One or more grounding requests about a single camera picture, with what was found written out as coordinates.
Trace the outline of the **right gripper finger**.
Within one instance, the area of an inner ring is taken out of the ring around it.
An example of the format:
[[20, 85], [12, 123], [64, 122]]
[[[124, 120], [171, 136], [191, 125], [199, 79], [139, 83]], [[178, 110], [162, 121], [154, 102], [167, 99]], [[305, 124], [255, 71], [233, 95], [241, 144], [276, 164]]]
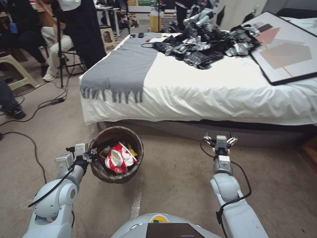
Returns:
[[237, 142], [238, 138], [235, 136], [231, 129], [229, 129], [229, 134], [230, 138], [228, 139], [228, 146], [233, 146]]
[[214, 144], [213, 144], [213, 139], [210, 137], [210, 135], [209, 135], [209, 129], [207, 129], [206, 130], [206, 133], [205, 133], [205, 135], [204, 135], [204, 140], [205, 140], [205, 142], [207, 143], [207, 144], [209, 144], [211, 147], [213, 147], [214, 146]]

